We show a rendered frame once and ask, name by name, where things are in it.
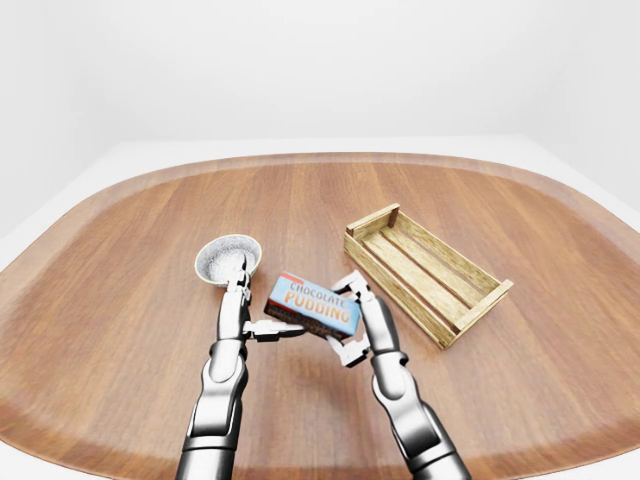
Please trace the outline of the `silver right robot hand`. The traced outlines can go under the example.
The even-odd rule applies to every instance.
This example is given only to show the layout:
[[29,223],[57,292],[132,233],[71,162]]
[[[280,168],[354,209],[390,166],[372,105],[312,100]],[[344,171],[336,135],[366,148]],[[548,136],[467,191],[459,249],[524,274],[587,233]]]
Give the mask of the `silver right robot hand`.
[[375,295],[362,274],[354,270],[330,287],[337,294],[351,293],[360,307],[365,333],[359,341],[342,344],[327,336],[331,348],[339,356],[343,366],[353,367],[366,358],[369,351],[375,356],[400,350],[399,337],[389,307]]

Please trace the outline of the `white speckled bowl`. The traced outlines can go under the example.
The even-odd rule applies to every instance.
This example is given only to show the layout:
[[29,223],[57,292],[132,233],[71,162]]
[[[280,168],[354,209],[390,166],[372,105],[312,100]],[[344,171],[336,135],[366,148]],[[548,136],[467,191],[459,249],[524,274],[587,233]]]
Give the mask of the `white speckled bowl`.
[[227,287],[251,278],[262,258],[262,248],[252,237],[230,234],[216,238],[198,253],[194,268],[197,276],[216,287]]

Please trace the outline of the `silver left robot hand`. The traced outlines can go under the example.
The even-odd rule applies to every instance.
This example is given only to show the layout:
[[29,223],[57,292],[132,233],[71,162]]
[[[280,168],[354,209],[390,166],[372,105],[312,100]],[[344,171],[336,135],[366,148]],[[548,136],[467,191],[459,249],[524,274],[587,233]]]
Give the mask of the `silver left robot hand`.
[[251,321],[250,275],[246,267],[245,254],[234,250],[223,256],[214,270],[214,278],[226,287],[218,316],[218,339],[271,342],[303,335],[305,329],[300,325],[273,319]]

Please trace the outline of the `blue chocolate pudding box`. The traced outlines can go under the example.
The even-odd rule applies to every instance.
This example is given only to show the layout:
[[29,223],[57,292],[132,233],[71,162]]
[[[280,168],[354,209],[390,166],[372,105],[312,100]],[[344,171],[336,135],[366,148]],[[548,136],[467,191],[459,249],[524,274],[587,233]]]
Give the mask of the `blue chocolate pudding box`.
[[358,328],[358,304],[329,289],[288,272],[281,272],[269,294],[264,313],[301,325],[320,337],[338,340],[353,336]]

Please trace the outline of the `wooden slat tray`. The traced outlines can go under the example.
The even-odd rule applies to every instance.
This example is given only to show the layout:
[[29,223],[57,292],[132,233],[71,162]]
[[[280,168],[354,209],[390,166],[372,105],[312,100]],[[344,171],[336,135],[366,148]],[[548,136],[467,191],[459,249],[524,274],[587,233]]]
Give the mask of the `wooden slat tray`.
[[441,349],[513,286],[429,232],[397,203],[349,224],[344,250]]

